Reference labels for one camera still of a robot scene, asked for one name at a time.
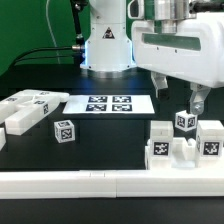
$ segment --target metal bracket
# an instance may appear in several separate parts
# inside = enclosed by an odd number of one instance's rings
[[[151,72],[151,78],[159,100],[169,99],[169,89],[166,76],[157,72]]]
[[[196,83],[191,83],[193,93],[190,99],[190,113],[200,115],[204,112],[204,101],[208,96],[211,88]]]

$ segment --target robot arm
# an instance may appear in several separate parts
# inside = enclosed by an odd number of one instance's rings
[[[157,95],[161,90],[167,92],[165,76],[189,81],[193,90],[190,112],[197,115],[203,113],[210,88],[224,86],[224,14],[195,14],[208,8],[207,3],[198,4],[189,4],[188,0],[155,1],[144,6],[144,20],[132,26],[136,64],[152,71]],[[154,7],[154,17],[147,14],[150,7]]]

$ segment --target black cable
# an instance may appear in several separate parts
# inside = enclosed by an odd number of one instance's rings
[[[17,64],[17,63],[19,63],[21,61],[27,61],[27,60],[53,59],[53,58],[68,58],[68,57],[74,57],[74,54],[71,54],[71,55],[59,55],[59,56],[44,56],[44,57],[22,58],[22,59],[17,60],[15,62],[15,64]]]
[[[20,54],[19,56],[17,56],[12,63],[9,65],[9,68],[13,67],[18,60],[22,59],[23,57],[35,53],[35,52],[43,52],[43,51],[67,51],[67,50],[72,50],[72,47],[44,47],[44,48],[36,48],[36,49],[32,49],[30,51],[26,51],[22,54]]]

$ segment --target warning label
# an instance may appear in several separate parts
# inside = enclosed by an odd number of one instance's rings
[[[110,29],[110,27],[107,28],[107,31],[105,32],[105,34],[103,35],[103,39],[115,39],[112,30]]]

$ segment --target black and white pattern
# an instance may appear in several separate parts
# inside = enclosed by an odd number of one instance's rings
[[[43,110],[44,110],[44,114],[47,114],[49,112],[48,104],[43,106]]]
[[[218,156],[219,155],[219,142],[205,142],[204,143],[204,156]]]
[[[41,104],[44,104],[45,103],[45,101],[40,101],[40,100],[38,100],[38,101],[36,101],[34,104],[39,104],[39,105],[41,105]]]
[[[113,96],[113,103],[131,103],[130,96]]]
[[[10,97],[10,98],[6,99],[6,101],[14,102],[14,101],[16,101],[17,99],[18,99],[18,98]]]
[[[191,118],[189,118],[188,119],[188,128],[192,128],[192,127],[194,127],[195,126],[195,122],[196,122],[196,119],[195,119],[195,117],[191,117]]]
[[[70,139],[70,138],[72,138],[72,129],[71,128],[61,130],[61,139],[62,140]]]
[[[168,156],[169,143],[167,142],[154,142],[154,155],[155,156]]]
[[[70,126],[69,122],[68,121],[62,121],[62,122],[59,122],[58,125],[60,127],[68,127]]]
[[[43,96],[44,96],[44,95],[48,95],[48,94],[50,94],[50,93],[49,93],[49,92],[41,92],[41,93],[40,93],[40,95],[43,95]]]
[[[114,104],[112,105],[112,111],[126,111],[131,112],[132,111],[132,105],[130,104]]]
[[[86,112],[88,111],[106,111],[106,104],[88,104],[86,107]]]
[[[185,119],[183,117],[177,117],[177,125],[184,128],[185,127]]]
[[[89,103],[106,103],[107,96],[90,96]]]

